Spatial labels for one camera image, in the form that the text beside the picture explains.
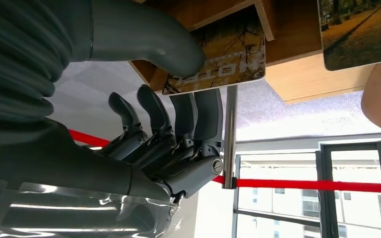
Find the transparent plastic cover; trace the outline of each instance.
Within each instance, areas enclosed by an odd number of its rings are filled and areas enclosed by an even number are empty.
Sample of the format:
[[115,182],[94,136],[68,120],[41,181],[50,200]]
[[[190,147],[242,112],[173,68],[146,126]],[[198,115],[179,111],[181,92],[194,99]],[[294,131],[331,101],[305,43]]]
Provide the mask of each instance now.
[[173,203],[36,183],[9,187],[0,180],[0,238],[158,238],[180,226],[171,224],[179,209]]

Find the red barrier rope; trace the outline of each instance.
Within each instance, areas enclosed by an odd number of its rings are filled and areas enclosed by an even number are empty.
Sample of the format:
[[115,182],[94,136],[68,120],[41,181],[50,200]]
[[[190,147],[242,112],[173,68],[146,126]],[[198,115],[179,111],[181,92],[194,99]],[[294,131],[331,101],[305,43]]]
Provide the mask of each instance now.
[[[75,130],[69,130],[72,138],[76,141],[93,146],[106,146],[109,141],[92,135],[87,135]],[[224,183],[223,176],[213,179],[215,182]],[[381,192],[381,183],[363,182],[334,182],[334,181],[295,181],[295,180],[271,180],[271,179],[238,179],[237,187],[271,187],[271,188],[298,188],[314,190],[342,190],[359,192]]]
[[92,146],[101,146],[104,147],[107,144],[109,144],[110,141],[101,139],[92,135],[87,135],[82,132],[68,129],[69,133],[71,134],[72,138],[76,141],[87,143]]

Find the white ceiling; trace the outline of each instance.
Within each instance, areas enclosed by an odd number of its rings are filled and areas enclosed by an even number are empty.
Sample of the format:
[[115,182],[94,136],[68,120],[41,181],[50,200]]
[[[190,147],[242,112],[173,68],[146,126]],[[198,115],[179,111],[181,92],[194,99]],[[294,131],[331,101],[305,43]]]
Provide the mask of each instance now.
[[[70,129],[114,139],[122,133],[122,120],[107,103],[114,91],[135,107],[149,133],[149,116],[136,99],[142,83],[127,62],[71,63],[49,99],[55,107],[50,118]],[[225,111],[225,88],[221,94]],[[240,85],[237,140],[380,133],[381,129],[363,116],[361,95],[355,92],[286,105],[265,80]],[[167,96],[160,98],[174,124],[172,103]]]

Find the stanchion post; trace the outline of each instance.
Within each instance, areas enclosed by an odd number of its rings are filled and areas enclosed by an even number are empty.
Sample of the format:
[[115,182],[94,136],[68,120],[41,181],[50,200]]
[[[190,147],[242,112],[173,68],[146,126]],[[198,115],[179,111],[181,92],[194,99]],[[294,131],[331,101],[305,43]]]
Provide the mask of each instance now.
[[237,85],[227,88],[226,126],[224,134],[223,188],[235,189],[234,164],[236,153]]

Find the wooden shelf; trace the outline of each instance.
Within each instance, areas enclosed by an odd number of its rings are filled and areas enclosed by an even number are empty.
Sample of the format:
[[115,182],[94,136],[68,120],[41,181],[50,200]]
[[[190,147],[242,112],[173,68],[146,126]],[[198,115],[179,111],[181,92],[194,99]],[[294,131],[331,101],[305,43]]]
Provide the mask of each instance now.
[[297,103],[363,90],[374,67],[328,71],[318,54],[267,67],[266,81],[286,103]]
[[[147,0],[144,4],[170,14],[190,31],[254,5],[268,40],[266,80],[286,103],[362,90],[374,67],[325,69],[317,0]],[[162,90],[167,72],[142,60],[131,65],[154,91]]]
[[[275,65],[320,53],[321,41],[316,0],[147,0],[146,5],[175,17],[188,30],[254,5],[266,42],[267,65]],[[131,65],[154,91],[162,90],[167,72],[137,60]]]

